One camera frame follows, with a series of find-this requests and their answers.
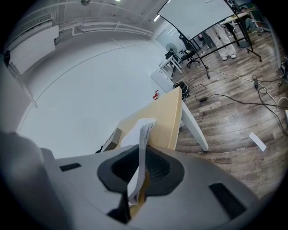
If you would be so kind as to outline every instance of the person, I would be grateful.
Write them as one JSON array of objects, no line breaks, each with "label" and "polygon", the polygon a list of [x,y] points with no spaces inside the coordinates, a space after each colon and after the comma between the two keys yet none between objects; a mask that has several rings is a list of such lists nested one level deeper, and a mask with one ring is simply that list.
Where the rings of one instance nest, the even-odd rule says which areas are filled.
[{"label": "person", "polygon": [[[206,30],[206,33],[212,39],[217,48],[231,42],[222,26],[219,24],[210,27],[208,30]],[[223,61],[226,61],[228,56],[230,56],[232,59],[236,58],[236,50],[232,44],[226,46],[225,48],[219,49],[218,52]]]},{"label": "person", "polygon": [[[248,11],[247,11],[247,9],[243,6],[243,7],[241,7],[241,12],[242,12],[242,13],[245,13],[245,12],[248,12]],[[257,33],[258,30],[257,30],[256,24],[252,21],[252,18],[251,18],[251,16],[250,16],[250,14],[245,15],[244,18],[245,18],[246,30],[247,30],[248,32]]]}]

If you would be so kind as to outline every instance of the black cable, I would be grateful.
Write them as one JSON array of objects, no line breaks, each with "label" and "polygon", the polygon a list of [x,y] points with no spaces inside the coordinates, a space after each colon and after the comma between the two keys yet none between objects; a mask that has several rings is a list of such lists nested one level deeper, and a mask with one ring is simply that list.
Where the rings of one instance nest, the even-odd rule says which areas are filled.
[{"label": "black cable", "polygon": [[[229,97],[229,96],[226,96],[226,95],[222,95],[222,94],[213,94],[213,95],[211,95],[211,96],[208,96],[206,99],[208,99],[208,98],[210,98],[210,97],[212,97],[212,96],[223,96],[223,97],[227,97],[227,98],[229,98],[229,99],[231,99],[232,101],[235,101],[235,102],[239,102],[239,103],[241,103],[241,104],[243,104],[243,105],[263,105],[263,103],[256,103],[256,102],[248,102],[248,103],[246,103],[246,102],[241,102],[241,101],[238,101],[238,100],[235,100],[235,99],[233,99],[233,98],[231,98],[231,97]],[[264,103],[264,105],[266,105],[266,106],[274,106],[274,107],[277,107],[277,105],[271,105],[271,104],[266,104],[266,103]],[[288,109],[288,107],[285,107],[285,106],[278,106],[278,108],[279,109]]]},{"label": "black cable", "polygon": [[[260,92],[260,90],[261,90],[262,88],[265,89],[265,93],[261,93],[261,92]],[[278,119],[278,121],[279,121],[279,124],[280,124],[280,126],[281,126],[281,128],[282,128],[282,130],[283,130],[283,133],[288,137],[288,133],[285,131],[285,129],[284,129],[284,127],[283,127],[283,125],[282,125],[282,123],[281,123],[281,121],[280,121],[280,118],[279,118],[278,115],[275,114],[271,109],[269,109],[269,108],[267,107],[267,105],[262,101],[262,98],[261,98],[261,96],[260,96],[260,93],[261,93],[261,94],[266,94],[266,93],[267,93],[267,89],[266,89],[265,87],[261,87],[260,89],[258,89],[259,99],[260,99],[260,101],[262,102],[262,105],[263,105],[266,109],[268,109],[272,114],[274,114],[274,115],[277,117],[277,119]]]},{"label": "black cable", "polygon": [[[260,80],[257,79],[257,76],[256,76],[256,75],[253,75],[252,78],[253,78],[253,80],[260,81]],[[264,81],[264,80],[261,80],[260,82],[275,82],[275,81],[278,81],[278,80],[281,80],[281,79],[275,79],[275,80],[272,80],[272,81]]]},{"label": "black cable", "polygon": [[[203,86],[205,89],[207,89],[207,88],[205,87],[205,85],[203,85],[203,84],[199,84],[199,85],[196,85],[196,86],[192,86],[192,85],[191,85],[191,86],[192,86],[191,89],[196,88],[196,87],[198,87],[198,86],[200,86],[200,85]],[[195,94],[195,99],[196,99],[197,101],[199,101],[199,100],[197,99],[197,94],[200,93],[200,92],[202,92],[202,91],[204,91],[205,89],[200,90],[200,91],[198,91],[198,92]]]}]

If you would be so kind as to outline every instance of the wooden floor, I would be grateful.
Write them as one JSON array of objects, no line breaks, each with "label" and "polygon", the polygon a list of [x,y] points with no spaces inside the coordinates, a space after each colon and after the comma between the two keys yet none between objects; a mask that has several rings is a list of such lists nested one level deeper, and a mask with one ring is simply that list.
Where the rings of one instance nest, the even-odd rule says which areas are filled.
[{"label": "wooden floor", "polygon": [[[248,79],[252,79],[252,75],[257,75],[259,80],[276,79],[280,71],[277,69],[271,34],[250,34],[250,37],[254,43],[254,51],[262,56],[262,62],[259,62],[259,58],[254,54],[248,54],[246,49],[234,45],[237,50],[236,59],[228,58],[227,61],[222,61],[218,52],[215,52],[205,57],[204,63],[209,66],[209,70]],[[243,102],[260,103],[254,83],[224,74],[209,74],[211,79],[207,78],[205,71],[192,64],[191,69],[184,67],[182,75],[175,74],[173,81],[184,81],[193,86],[205,85],[207,90],[199,93],[198,98],[217,93]],[[278,82],[262,83],[276,101],[283,96],[288,97],[287,85],[279,88]],[[226,97],[214,96],[200,104],[194,97],[200,90],[200,86],[192,89],[185,104],[199,124],[208,142],[209,151],[203,153],[186,127],[180,129],[176,150],[211,160],[246,184],[258,197],[274,191],[288,164],[288,137],[283,134],[276,118],[264,106],[242,105]],[[268,95],[262,98],[266,103],[274,103]],[[280,105],[288,106],[288,101],[283,100]],[[276,114],[287,130],[284,111],[277,110]],[[264,152],[249,138],[251,132],[266,144],[267,149]]]}]

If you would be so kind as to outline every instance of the white board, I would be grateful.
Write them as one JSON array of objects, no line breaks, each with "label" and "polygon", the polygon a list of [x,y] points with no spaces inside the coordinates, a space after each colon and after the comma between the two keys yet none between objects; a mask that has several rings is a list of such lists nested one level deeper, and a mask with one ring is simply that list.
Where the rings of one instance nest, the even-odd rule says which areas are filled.
[{"label": "white board", "polygon": [[159,11],[186,38],[192,39],[219,21],[233,15],[224,0],[170,0]]}]

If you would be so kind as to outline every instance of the ceiling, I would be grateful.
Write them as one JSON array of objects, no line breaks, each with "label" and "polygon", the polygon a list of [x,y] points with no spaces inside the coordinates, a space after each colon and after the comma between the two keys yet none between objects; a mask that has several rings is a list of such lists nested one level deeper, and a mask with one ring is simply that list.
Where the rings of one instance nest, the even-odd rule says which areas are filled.
[{"label": "ceiling", "polygon": [[59,24],[60,27],[83,20],[121,21],[154,32],[161,20],[154,22],[153,19],[166,2],[167,0],[91,0],[87,6],[83,6],[81,0],[38,0],[16,24],[15,31],[19,33],[26,23],[51,13],[53,24]]}]

